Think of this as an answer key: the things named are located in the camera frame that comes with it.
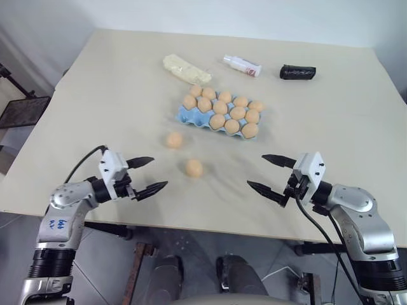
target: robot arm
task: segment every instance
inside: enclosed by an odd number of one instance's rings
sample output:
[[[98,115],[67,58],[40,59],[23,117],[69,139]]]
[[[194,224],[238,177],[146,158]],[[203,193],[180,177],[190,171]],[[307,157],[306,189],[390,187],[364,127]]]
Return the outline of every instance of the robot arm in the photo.
[[[364,303],[407,304],[407,284],[394,237],[377,212],[376,199],[360,187],[332,186],[322,181],[325,164],[318,152],[303,154],[297,161],[271,154],[263,158],[293,169],[284,194],[257,182],[247,183],[282,207],[289,198],[299,199],[302,205],[311,202],[314,212],[338,223]]]
[[[90,177],[54,190],[39,227],[33,262],[19,304],[74,304],[63,295],[71,291],[72,264],[87,213],[109,200],[131,197],[140,201],[161,190],[167,181],[151,184],[139,192],[130,185],[127,170],[153,160],[141,157],[126,161],[121,154],[106,149],[99,163],[102,179]]]

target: gray floor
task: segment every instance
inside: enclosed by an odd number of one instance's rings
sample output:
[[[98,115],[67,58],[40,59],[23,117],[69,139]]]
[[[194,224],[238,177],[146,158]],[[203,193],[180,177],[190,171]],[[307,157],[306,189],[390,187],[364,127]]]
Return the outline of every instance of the gray floor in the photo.
[[[1,304],[17,301],[22,280],[31,264],[40,221],[39,217],[0,213]],[[76,304],[121,304],[138,241],[154,242],[159,246],[160,255],[182,257],[185,270],[182,298],[217,293],[216,258],[237,254],[244,257],[261,278],[283,266],[291,266],[297,273],[317,273],[321,276],[322,300],[331,300],[335,257],[328,254],[298,257],[291,250],[295,244],[293,241],[158,228],[140,228],[132,240],[125,241],[86,228],[72,270],[74,282],[70,296]],[[142,304],[154,260],[144,260],[132,304]],[[289,271],[282,271],[264,281],[270,295],[309,304],[308,296],[299,292],[295,283],[296,277]],[[341,269],[336,303],[358,304]]]

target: white wall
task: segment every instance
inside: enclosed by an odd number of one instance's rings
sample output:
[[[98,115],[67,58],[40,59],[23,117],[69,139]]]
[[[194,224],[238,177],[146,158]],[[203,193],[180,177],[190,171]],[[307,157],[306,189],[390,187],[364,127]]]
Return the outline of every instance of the white wall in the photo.
[[[405,0],[0,0],[0,48],[51,92],[96,27],[369,46],[403,92],[406,17]]]

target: egg carton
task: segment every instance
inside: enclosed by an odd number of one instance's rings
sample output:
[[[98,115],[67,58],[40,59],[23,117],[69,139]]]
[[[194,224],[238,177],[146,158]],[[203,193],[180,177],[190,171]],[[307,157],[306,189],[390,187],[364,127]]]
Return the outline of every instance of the egg carton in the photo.
[[[216,92],[216,98],[214,98],[213,100],[210,100],[210,102],[212,103],[212,107],[213,105],[218,101],[218,96],[219,96],[220,92]],[[231,119],[229,112],[236,107],[235,104],[233,103],[233,101],[235,100],[235,98],[237,98],[236,95],[232,95],[232,99],[230,103],[227,103],[226,105],[228,106],[228,113],[224,114],[224,118],[226,120]],[[225,134],[229,135],[229,136],[239,136],[242,139],[245,140],[252,140],[255,139],[256,137],[253,138],[245,138],[243,136],[243,133],[241,132],[241,129],[243,128],[244,125],[247,124],[247,121],[243,118],[238,120],[238,123],[240,125],[239,131],[237,133],[228,133],[226,131],[226,129],[224,127],[221,127],[219,129],[213,129],[210,124],[209,124],[209,120],[210,118],[215,115],[215,112],[213,110],[207,111],[205,113],[201,112],[201,110],[198,109],[198,107],[194,107],[191,110],[187,110],[183,105],[179,106],[178,108],[178,113],[176,116],[176,119],[178,121],[180,121],[182,124],[194,124],[196,127],[199,128],[209,128],[210,130],[212,130],[213,132],[225,132]]]

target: black cable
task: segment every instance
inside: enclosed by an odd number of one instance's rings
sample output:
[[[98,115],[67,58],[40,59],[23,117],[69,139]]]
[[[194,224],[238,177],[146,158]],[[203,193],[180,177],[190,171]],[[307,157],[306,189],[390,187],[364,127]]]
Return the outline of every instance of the black cable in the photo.
[[[390,291],[389,291],[389,294],[390,294],[390,297],[391,297],[391,299],[392,299],[392,305],[394,305],[393,296],[392,296],[392,294],[391,294],[391,292],[390,292]]]
[[[335,279],[333,281],[333,289],[331,294],[331,303],[335,305],[335,289],[336,289],[336,281],[338,279],[338,269],[339,269],[339,259],[336,261],[336,270],[335,270]]]
[[[96,153],[98,150],[102,151],[102,154],[104,153],[104,151],[107,149],[107,147],[105,145],[101,145],[98,147],[93,148],[90,152],[88,152],[88,154],[83,157],[81,159],[81,161],[78,162],[78,164],[73,168],[73,170],[69,173],[68,177],[65,179],[64,183],[68,183],[69,180],[72,178],[73,174],[76,172],[76,170],[79,168],[79,166],[82,165],[82,163],[88,159],[92,154]]]
[[[298,208],[300,209],[301,213],[322,233],[322,235],[324,235],[326,241],[328,242],[329,246],[331,246],[333,252],[336,254],[336,257],[338,258],[343,271],[345,272],[350,284],[352,285],[353,289],[355,290],[355,293],[357,294],[357,296],[359,297],[359,299],[361,300],[363,305],[366,305],[365,302],[362,299],[362,296],[360,295],[359,291],[357,290],[357,287],[352,279],[352,277],[349,274],[348,269],[346,268],[345,263],[342,260],[342,257],[338,251],[338,249],[335,247],[334,243],[332,242],[332,240],[329,238],[328,234],[326,234],[325,230],[318,224],[318,222],[315,221],[314,218],[312,218],[310,216],[310,214],[307,213],[307,211],[304,209],[303,205],[300,202],[300,197],[298,196],[298,194],[295,195],[295,202],[297,203]]]

